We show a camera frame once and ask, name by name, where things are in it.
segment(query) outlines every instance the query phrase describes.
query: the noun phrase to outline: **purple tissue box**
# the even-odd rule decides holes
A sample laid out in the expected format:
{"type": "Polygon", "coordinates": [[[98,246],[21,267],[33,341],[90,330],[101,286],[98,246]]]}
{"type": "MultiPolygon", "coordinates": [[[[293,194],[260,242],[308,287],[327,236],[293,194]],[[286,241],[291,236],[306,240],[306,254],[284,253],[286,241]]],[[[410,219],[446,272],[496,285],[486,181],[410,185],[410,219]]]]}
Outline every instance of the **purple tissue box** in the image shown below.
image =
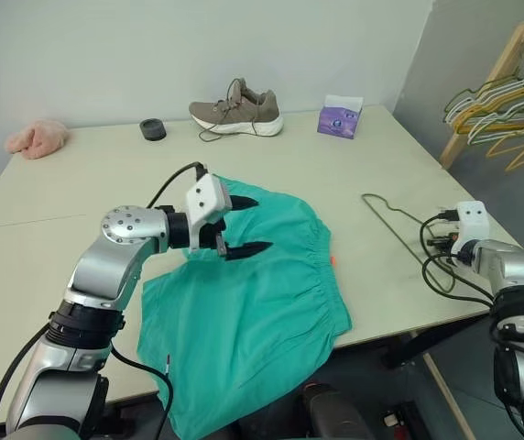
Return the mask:
{"type": "Polygon", "coordinates": [[[362,110],[354,112],[343,107],[324,107],[319,114],[317,132],[353,139],[361,113],[362,110]]]}

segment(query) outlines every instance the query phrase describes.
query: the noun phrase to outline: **table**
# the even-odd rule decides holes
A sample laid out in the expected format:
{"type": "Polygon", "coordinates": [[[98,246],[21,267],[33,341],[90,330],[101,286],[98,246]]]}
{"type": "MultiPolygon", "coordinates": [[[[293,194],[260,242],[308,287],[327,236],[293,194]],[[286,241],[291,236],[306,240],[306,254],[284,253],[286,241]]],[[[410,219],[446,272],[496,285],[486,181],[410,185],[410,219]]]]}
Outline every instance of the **table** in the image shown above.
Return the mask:
{"type": "MultiPolygon", "coordinates": [[[[335,275],[353,320],[338,347],[479,314],[481,306],[436,296],[419,264],[365,206],[378,193],[420,218],[471,196],[382,106],[363,111],[354,140],[316,133],[317,112],[285,115],[277,137],[227,137],[202,143],[190,121],[167,123],[168,136],[145,141],[137,125],[80,128],[67,146],[39,160],[11,159],[0,176],[0,379],[10,360],[58,307],[71,271],[99,233],[99,220],[120,204],[145,205],[180,166],[199,160],[211,172],[299,196],[333,232],[335,275]]],[[[181,206],[194,175],[179,178],[163,204],[181,206]]],[[[419,249],[418,226],[396,213],[387,220],[419,249]]],[[[515,243],[491,219],[492,238],[515,243]]],[[[148,261],[143,280],[173,270],[179,251],[148,261]]],[[[140,292],[115,339],[135,358],[140,292]]],[[[458,285],[456,294],[472,294],[458,285]]],[[[143,372],[110,360],[108,399],[155,389],[143,372]]],[[[12,381],[0,410],[20,377],[12,381]]]]}

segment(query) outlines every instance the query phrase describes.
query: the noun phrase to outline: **teal shorts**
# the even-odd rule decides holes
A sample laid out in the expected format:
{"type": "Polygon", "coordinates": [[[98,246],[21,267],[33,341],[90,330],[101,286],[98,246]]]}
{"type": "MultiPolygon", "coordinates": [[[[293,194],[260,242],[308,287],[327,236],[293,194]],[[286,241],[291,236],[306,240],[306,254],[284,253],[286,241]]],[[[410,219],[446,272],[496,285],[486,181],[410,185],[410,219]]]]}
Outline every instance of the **teal shorts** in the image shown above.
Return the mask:
{"type": "MultiPolygon", "coordinates": [[[[247,259],[214,250],[144,284],[138,355],[163,370],[170,354],[170,420],[201,438],[296,388],[351,328],[330,262],[329,229],[302,200],[222,179],[259,206],[226,215],[230,246],[270,241],[247,259]]],[[[158,381],[159,397],[168,398],[158,381]]]]}

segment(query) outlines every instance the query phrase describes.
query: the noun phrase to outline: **beige sneaker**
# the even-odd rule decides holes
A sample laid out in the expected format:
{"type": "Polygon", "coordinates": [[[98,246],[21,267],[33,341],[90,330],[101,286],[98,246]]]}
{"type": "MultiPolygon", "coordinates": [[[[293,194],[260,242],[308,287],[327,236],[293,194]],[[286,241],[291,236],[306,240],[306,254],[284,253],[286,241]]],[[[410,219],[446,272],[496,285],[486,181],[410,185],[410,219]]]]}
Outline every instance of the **beige sneaker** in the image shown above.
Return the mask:
{"type": "Polygon", "coordinates": [[[206,132],[217,135],[247,133],[255,136],[275,136],[284,124],[278,110],[277,97],[268,90],[254,93],[246,87],[243,78],[235,79],[227,89],[225,100],[217,103],[191,103],[189,112],[197,124],[206,132]]]}

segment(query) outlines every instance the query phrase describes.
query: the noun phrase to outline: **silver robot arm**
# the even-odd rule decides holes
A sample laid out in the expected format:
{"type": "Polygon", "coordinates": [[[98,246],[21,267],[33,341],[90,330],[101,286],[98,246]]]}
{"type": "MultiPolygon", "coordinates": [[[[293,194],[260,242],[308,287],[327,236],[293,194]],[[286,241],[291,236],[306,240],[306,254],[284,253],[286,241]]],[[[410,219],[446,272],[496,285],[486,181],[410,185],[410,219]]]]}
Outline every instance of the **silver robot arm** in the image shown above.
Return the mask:
{"type": "Polygon", "coordinates": [[[230,248],[222,231],[225,213],[255,205],[230,196],[217,177],[205,173],[187,192],[185,213],[171,206],[110,211],[77,263],[48,332],[35,345],[9,408],[6,438],[89,438],[108,388],[99,371],[112,338],[124,327],[123,311],[146,259],[169,248],[217,248],[226,259],[254,255],[270,244],[230,248]]]}
{"type": "Polygon", "coordinates": [[[481,202],[459,203],[457,214],[460,232],[453,262],[490,281],[495,393],[508,408],[519,410],[524,423],[524,249],[488,239],[481,202]]]}

